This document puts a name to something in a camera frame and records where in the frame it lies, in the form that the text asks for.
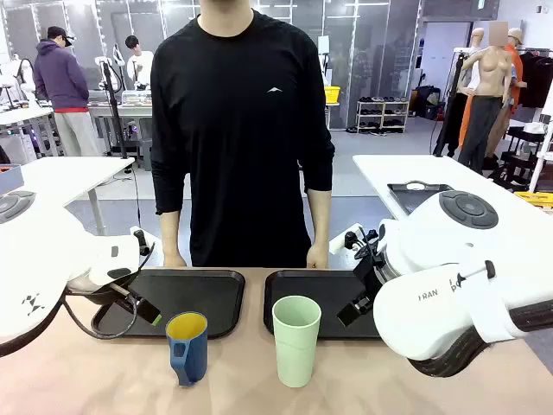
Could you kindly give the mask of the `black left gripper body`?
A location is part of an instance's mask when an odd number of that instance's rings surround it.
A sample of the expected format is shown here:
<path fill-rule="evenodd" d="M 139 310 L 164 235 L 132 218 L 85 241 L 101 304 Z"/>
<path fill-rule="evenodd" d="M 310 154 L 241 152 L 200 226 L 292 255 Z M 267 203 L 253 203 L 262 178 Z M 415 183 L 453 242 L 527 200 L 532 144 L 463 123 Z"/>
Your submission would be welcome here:
<path fill-rule="evenodd" d="M 127 312 L 133 312 L 134 307 L 139 307 L 143 300 L 142 296 L 132 290 L 129 286 L 110 283 L 104 286 L 105 305 L 116 304 Z"/>

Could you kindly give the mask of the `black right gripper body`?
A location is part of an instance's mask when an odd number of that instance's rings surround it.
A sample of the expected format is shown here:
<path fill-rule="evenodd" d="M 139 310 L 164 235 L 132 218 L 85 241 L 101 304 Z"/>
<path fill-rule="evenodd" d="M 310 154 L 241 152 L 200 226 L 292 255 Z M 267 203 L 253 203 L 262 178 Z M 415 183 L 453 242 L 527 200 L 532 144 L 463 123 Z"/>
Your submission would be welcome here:
<path fill-rule="evenodd" d="M 385 265 L 384 257 L 371 248 L 363 248 L 355 254 L 355 258 L 359 262 L 353 269 L 353 273 L 365 287 L 362 297 L 366 297 L 370 302 L 373 302 L 381 287 L 385 284 L 381 272 Z"/>

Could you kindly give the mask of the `person's left hand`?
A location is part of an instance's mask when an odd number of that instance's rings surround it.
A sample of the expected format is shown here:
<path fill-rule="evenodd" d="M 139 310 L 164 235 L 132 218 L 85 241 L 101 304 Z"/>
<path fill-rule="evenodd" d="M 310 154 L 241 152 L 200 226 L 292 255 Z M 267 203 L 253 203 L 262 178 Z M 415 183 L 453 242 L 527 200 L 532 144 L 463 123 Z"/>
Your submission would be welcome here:
<path fill-rule="evenodd" d="M 307 268 L 308 269 L 327 269 L 328 268 L 328 243 L 314 243 L 308 250 Z"/>

